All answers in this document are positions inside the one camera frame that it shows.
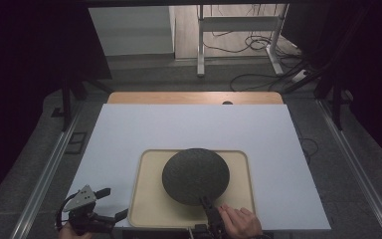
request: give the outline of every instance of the cable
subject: cable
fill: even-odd
[[[292,113],[291,110],[289,110],[289,114],[290,114],[290,119],[292,120],[293,125],[294,125],[294,127],[296,129],[296,135],[297,135],[297,137],[299,139],[299,144],[300,144],[300,147],[302,149],[303,155],[305,156],[306,163],[309,165],[311,163],[311,157],[314,156],[316,153],[318,153],[318,150],[319,150],[318,143],[314,139],[312,139],[312,138],[304,137],[302,135],[302,131],[300,130],[298,124],[294,120],[294,116],[293,116],[293,113]],[[312,142],[314,144],[314,148],[315,148],[314,152],[309,153],[308,150],[306,150],[304,148],[304,143],[303,143],[304,141],[310,141],[310,142]]]
[[[285,79],[286,77],[289,77],[289,76],[292,76],[292,75],[296,74],[297,72],[300,71],[299,68],[303,69],[304,67],[305,67],[304,61],[300,61],[296,66],[294,66],[292,69],[290,69],[288,72],[286,72],[284,75],[282,75],[280,77],[278,77],[278,76],[270,76],[270,75],[263,75],[263,74],[243,74],[243,75],[239,75],[239,76],[235,77],[234,79],[232,79],[229,82],[229,88],[231,89],[232,92],[236,92],[237,90],[234,89],[233,84],[238,79],[240,79],[242,77],[265,77],[265,78],[273,78],[275,80],[270,81],[268,83],[263,83],[261,85],[257,85],[257,86],[254,86],[254,87],[244,88],[242,90],[239,90],[239,92],[244,92],[244,91],[248,91],[248,90],[258,89],[258,88],[262,88],[262,87],[266,87],[266,86],[269,86],[268,91],[270,92],[272,90],[272,87],[275,84],[277,84],[281,80]]]
[[[62,225],[62,211],[64,210],[64,207],[65,205],[68,203],[68,201],[70,201],[71,199],[73,199],[77,194],[74,193],[72,194],[71,196],[69,196],[67,199],[64,200],[64,202],[62,203],[60,209],[58,210],[58,212],[56,213],[55,215],[55,228],[58,230],[58,231],[61,231],[61,229],[63,228],[63,225]]]
[[[265,16],[265,11],[266,11],[266,4],[263,4],[264,7],[263,7],[263,13],[262,13],[262,16]]]
[[[248,16],[248,14],[251,12],[251,10],[253,10],[253,16],[254,16],[254,14],[255,14],[255,10],[256,10],[255,7],[254,7],[255,5],[257,5],[257,4],[252,4],[252,5],[251,5],[251,8],[250,8],[250,10],[247,12],[246,16]]]
[[[260,16],[260,9],[262,8],[262,4],[259,4],[259,10],[257,10],[257,16]]]
[[[291,83],[292,83],[292,79],[288,79],[288,80],[282,85],[282,87],[281,87],[281,92],[283,92],[283,91],[284,91],[284,88],[285,88],[287,85],[291,84]]]
[[[274,16],[276,16],[276,10],[278,10],[278,4],[275,5],[275,12],[273,13]]]
[[[300,57],[300,58],[305,58],[303,55],[301,54],[289,54],[289,53],[286,53],[284,50],[281,49],[281,47],[279,47],[278,45],[276,45],[276,53],[279,55],[279,56],[283,56],[283,57]]]
[[[283,59],[300,59],[300,60],[304,60],[304,58],[301,57],[301,56],[285,56],[285,57],[279,56],[279,61],[281,62],[281,65],[283,65],[283,66],[285,66],[287,68],[293,68],[294,66],[287,65],[286,63],[284,63]]]
[[[238,50],[238,51],[231,51],[231,50],[227,50],[227,49],[223,49],[223,48],[210,47],[210,46],[207,46],[204,42],[203,42],[203,45],[206,48],[215,49],[215,50],[219,50],[219,51],[223,51],[223,52],[229,52],[229,53],[240,53],[240,52],[244,52],[245,50],[250,48],[250,46],[247,46],[246,48]]]
[[[260,51],[262,49],[265,49],[270,43],[269,38],[263,37],[263,36],[254,36],[253,34],[254,32],[250,32],[249,36],[245,39],[245,44],[247,45],[247,47],[250,47],[252,50]],[[262,46],[254,47],[253,45],[255,43],[261,44]]]
[[[221,16],[223,16],[222,11],[220,11],[220,5],[218,5],[218,12],[220,13]],[[210,16],[213,17],[213,5],[210,5]],[[215,34],[214,32],[212,32],[212,35],[213,35],[213,37],[222,37],[222,36],[228,35],[228,34],[233,33],[233,32],[234,31],[229,31],[229,32],[221,33],[221,34]]]

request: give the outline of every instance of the person's arm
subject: person's arm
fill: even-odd
[[[262,238],[262,224],[256,214],[247,208],[238,210],[224,203],[219,207],[219,213],[226,232],[233,239]]]
[[[70,222],[67,222],[59,232],[59,239],[92,239],[92,236],[93,234],[90,232],[85,233],[83,236],[78,236]]]

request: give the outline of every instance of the black disc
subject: black disc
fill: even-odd
[[[176,201],[200,205],[200,197],[212,201],[228,187],[229,168],[216,152],[204,148],[190,148],[173,155],[162,173],[163,187]]]

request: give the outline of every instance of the white board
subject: white board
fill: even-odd
[[[264,230],[330,229],[286,105],[104,105],[69,195],[110,187],[95,212],[112,216],[130,204],[145,151],[191,147],[247,156]]]

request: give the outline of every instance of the beige tray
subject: beige tray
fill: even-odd
[[[207,224],[201,206],[187,206],[173,200],[162,184],[166,162],[179,150],[148,150],[142,157],[135,180],[128,220],[135,227],[187,228]],[[229,166],[228,188],[215,202],[255,211],[251,177],[246,155],[241,151],[217,150]]]

